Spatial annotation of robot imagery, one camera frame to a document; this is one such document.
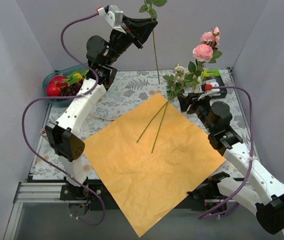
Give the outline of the white rose stem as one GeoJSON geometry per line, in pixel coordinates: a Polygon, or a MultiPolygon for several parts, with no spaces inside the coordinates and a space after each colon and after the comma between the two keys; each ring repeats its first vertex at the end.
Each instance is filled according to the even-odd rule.
{"type": "MultiPolygon", "coordinates": [[[[197,65],[194,64],[191,61],[189,62],[189,66],[187,68],[177,64],[176,67],[173,69],[173,75],[175,75],[175,74],[185,75],[184,85],[183,85],[184,92],[185,92],[185,90],[187,88],[190,88],[193,85],[197,85],[198,80],[197,80],[196,75],[195,75],[196,70],[197,70],[197,65]]],[[[166,110],[162,109],[161,112],[160,112],[160,113],[162,113],[162,116],[161,116],[161,120],[160,120],[158,129],[157,129],[157,133],[156,133],[156,136],[155,136],[155,140],[154,140],[154,143],[153,143],[153,146],[152,146],[151,153],[153,153],[154,150],[155,150],[156,143],[157,143],[157,140],[158,140],[158,137],[159,137],[159,134],[160,134],[160,130],[161,130],[161,127],[162,127],[162,124],[163,124],[163,121],[164,121],[164,118],[165,118],[165,115],[166,115],[169,103],[167,105],[166,110]]]]}

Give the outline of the cream printed ribbon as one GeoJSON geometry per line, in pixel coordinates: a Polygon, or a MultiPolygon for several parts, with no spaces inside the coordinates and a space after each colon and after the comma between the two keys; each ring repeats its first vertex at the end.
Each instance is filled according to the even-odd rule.
{"type": "Polygon", "coordinates": [[[98,116],[90,113],[80,128],[80,139],[85,140],[89,138],[105,128],[111,122],[115,121],[117,118],[118,116],[98,116]]]}

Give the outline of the orange wrapping paper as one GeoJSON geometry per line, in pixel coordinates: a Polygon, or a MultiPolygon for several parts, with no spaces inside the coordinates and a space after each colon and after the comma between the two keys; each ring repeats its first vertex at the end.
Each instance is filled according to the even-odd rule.
{"type": "MultiPolygon", "coordinates": [[[[193,191],[221,164],[207,134],[169,103],[153,153],[162,117],[148,122],[166,102],[156,94],[85,140],[84,155],[107,190],[116,197],[128,191],[193,191]]],[[[120,209],[136,234],[144,235],[172,209],[124,205],[120,209]]]]}

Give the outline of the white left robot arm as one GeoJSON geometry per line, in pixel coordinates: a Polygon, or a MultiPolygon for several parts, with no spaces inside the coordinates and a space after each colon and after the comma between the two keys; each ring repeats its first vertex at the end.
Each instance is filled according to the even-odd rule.
{"type": "Polygon", "coordinates": [[[89,71],[77,93],[65,112],[54,122],[45,126],[49,145],[60,156],[65,171],[65,185],[62,194],[73,200],[83,200],[89,195],[88,178],[80,159],[85,143],[79,139],[83,123],[98,100],[112,85],[117,69],[111,65],[131,45],[141,49],[158,22],[152,18],[122,18],[124,30],[112,30],[109,41],[98,35],[90,37],[86,43],[88,65],[99,79],[89,71]]]}

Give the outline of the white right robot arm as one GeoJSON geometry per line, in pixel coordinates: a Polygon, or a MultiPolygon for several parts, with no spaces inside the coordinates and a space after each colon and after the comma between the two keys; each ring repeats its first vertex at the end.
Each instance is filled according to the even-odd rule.
{"type": "Polygon", "coordinates": [[[225,175],[208,186],[209,195],[214,199],[231,197],[254,214],[272,235],[284,229],[284,184],[250,155],[243,139],[230,126],[233,116],[229,105],[222,101],[211,103],[211,98],[202,93],[179,95],[177,99],[181,111],[196,114],[208,130],[213,149],[233,164],[244,176],[243,182],[252,187],[243,186],[233,194],[241,184],[225,175]]]}

